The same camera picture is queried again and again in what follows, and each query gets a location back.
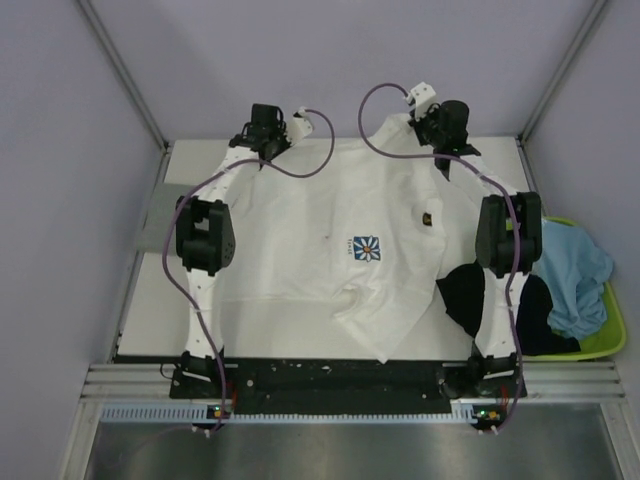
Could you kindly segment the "white daisy print t shirt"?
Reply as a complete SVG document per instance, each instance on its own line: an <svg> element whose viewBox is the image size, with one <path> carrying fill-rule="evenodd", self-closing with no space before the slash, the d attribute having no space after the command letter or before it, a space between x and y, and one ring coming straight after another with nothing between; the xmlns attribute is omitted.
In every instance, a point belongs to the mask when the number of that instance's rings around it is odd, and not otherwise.
<svg viewBox="0 0 640 480"><path fill-rule="evenodd" d="M474 259L466 196L388 117L334 153L307 143L244 187L221 276L230 356L463 360L438 279Z"/></svg>

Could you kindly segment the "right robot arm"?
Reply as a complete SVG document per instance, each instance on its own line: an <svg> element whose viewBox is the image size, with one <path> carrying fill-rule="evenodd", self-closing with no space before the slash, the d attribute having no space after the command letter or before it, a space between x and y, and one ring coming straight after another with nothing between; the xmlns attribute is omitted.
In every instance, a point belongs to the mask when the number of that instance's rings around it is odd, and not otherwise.
<svg viewBox="0 0 640 480"><path fill-rule="evenodd" d="M444 178L465 193L475 212L475 259L437 282L447 315L472 339L462 367L448 370L452 398L509 393L518 385L522 356L518 303L542 253L541 200L493 174L468 140L469 107L459 100L410 100L409 124L429 146Z"/></svg>

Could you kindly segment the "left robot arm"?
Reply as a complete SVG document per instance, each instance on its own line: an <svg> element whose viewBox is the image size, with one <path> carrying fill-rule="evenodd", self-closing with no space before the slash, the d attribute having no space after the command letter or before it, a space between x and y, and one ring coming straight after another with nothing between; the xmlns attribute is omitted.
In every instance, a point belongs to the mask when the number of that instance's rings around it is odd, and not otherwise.
<svg viewBox="0 0 640 480"><path fill-rule="evenodd" d="M225 370L214 363L223 347L219 271L230 265L235 253L231 208L262 166L290 146L282 110L255 104L250 120L229 141L214 179L176 202L175 251L186 270L190 295L185 354L205 362L191 380L205 396L220 394L227 382Z"/></svg>

